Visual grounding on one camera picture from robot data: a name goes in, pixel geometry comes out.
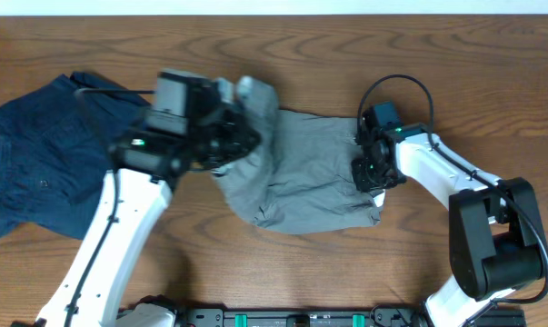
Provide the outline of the grey shorts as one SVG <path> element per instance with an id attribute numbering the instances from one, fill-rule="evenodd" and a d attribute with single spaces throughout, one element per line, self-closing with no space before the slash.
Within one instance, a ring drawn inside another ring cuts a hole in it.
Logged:
<path id="1" fill-rule="evenodd" d="M 288 234 L 372 227 L 385 193 L 357 190 L 351 168 L 361 154 L 351 117 L 281 108 L 274 88 L 251 76 L 234 84 L 245 117 L 261 136 L 246 157 L 212 171 L 229 208 L 243 221 Z"/>

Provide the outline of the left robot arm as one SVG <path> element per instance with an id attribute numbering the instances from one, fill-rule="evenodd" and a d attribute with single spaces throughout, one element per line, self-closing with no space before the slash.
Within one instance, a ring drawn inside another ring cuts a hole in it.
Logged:
<path id="1" fill-rule="evenodd" d="M 178 311 L 152 298 L 121 300 L 150 232 L 180 178 L 246 157 L 259 144 L 249 124 L 250 78 L 237 83 L 165 69 L 141 120 L 111 143 L 112 168 L 94 218 L 65 278 L 36 326 L 175 326 Z"/>

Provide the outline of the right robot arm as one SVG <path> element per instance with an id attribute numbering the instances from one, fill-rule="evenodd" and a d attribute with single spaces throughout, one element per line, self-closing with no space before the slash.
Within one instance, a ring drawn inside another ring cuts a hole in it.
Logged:
<path id="1" fill-rule="evenodd" d="M 548 282 L 548 247 L 532 186 L 486 173 L 449 149 L 430 124 L 403 124 L 392 103 L 358 113 L 355 141 L 363 154 L 352 173 L 361 192 L 413 179 L 448 211 L 452 275 L 415 311 L 392 308 L 391 326 L 517 325 L 501 302 L 532 282 Z"/>

